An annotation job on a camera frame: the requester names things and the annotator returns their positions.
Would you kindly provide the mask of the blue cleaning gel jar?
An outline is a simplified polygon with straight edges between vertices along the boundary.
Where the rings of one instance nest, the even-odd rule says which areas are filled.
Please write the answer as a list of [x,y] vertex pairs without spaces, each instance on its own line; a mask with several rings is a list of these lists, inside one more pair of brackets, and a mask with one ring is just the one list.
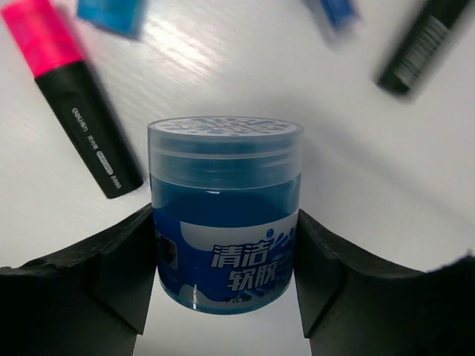
[[246,116],[148,126],[160,283],[179,304],[242,314],[278,299],[292,276],[303,128]]

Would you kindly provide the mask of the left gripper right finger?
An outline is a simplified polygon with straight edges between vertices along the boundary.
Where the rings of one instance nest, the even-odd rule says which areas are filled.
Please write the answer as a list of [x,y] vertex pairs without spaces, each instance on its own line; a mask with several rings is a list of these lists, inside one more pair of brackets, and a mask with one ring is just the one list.
[[474,257],[407,268],[298,213],[295,284],[314,355],[472,355]]

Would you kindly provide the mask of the pink cap highlighter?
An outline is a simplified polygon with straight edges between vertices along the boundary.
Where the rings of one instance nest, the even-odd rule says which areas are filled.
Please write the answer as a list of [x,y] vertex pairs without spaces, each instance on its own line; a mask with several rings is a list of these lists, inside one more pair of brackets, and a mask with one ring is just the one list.
[[143,176],[71,26],[50,1],[13,1],[1,17],[76,152],[109,199]]

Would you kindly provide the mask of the orange cap highlighter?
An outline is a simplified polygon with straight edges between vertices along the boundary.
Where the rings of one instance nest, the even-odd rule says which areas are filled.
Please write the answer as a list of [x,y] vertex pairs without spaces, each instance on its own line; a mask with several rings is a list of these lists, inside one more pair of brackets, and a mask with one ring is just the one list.
[[472,14],[473,1],[425,1],[383,61],[378,88],[394,97],[411,96]]

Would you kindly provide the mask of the clear blue spray bottle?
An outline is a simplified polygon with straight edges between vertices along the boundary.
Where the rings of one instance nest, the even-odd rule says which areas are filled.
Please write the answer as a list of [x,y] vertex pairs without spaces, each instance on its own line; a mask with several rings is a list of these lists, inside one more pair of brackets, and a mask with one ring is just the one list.
[[303,4],[330,47],[339,47],[356,37],[360,20],[356,1],[304,0]]

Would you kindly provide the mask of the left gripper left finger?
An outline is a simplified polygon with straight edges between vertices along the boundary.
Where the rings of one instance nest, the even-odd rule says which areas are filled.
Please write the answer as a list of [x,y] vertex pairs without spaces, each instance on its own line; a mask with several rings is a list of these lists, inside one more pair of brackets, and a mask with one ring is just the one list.
[[3,355],[132,355],[156,271],[147,205],[18,268],[1,269]]

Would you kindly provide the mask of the blue cap highlighter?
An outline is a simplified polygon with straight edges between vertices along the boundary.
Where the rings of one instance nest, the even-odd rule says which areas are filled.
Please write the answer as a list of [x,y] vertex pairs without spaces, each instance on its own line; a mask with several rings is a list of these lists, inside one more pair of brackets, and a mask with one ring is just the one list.
[[144,0],[78,0],[76,16],[109,33],[138,39],[147,6]]

